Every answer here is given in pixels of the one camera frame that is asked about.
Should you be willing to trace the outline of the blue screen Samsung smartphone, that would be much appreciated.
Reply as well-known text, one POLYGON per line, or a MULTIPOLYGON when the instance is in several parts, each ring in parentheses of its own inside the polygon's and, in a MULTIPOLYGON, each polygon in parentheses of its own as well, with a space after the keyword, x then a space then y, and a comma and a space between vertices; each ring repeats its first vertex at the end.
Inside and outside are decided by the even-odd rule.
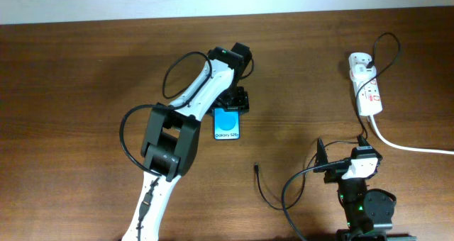
POLYGON ((240 138, 240 114, 238 111, 214 109, 214 138, 216 140, 237 140, 240 138))

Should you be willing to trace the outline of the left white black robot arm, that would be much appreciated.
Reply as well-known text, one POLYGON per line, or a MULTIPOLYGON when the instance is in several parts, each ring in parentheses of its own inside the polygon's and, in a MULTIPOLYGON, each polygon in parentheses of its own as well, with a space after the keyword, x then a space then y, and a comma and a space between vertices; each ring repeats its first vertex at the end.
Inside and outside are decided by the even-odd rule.
POLYGON ((148 104, 150 115, 140 149, 139 162, 125 144, 124 129, 128 117, 142 106, 129 110, 119 128, 123 151, 143 170, 143 184, 135 212, 123 240, 158 240, 160 224, 177 182, 189 171, 197 154, 201 121, 206 114, 214 122, 224 122, 221 139, 237 139, 239 117, 250 109, 248 93, 238 85, 253 67, 250 48, 236 43, 231 50, 215 47, 202 53, 204 66, 187 87, 168 96, 169 105, 148 104))

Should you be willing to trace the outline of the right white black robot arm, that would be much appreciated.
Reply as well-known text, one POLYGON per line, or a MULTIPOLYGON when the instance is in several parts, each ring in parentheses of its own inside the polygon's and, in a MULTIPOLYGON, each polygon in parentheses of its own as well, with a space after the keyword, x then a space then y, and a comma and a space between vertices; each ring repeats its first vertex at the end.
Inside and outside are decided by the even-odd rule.
POLYGON ((323 172, 326 184, 338 185, 338 200, 348 228, 336 232, 337 240, 416 240, 409 234, 388 235, 397 197, 383 189, 369 189, 366 181, 377 173, 382 155, 363 136, 349 157, 329 162, 326 146, 317 140, 315 171, 323 172))

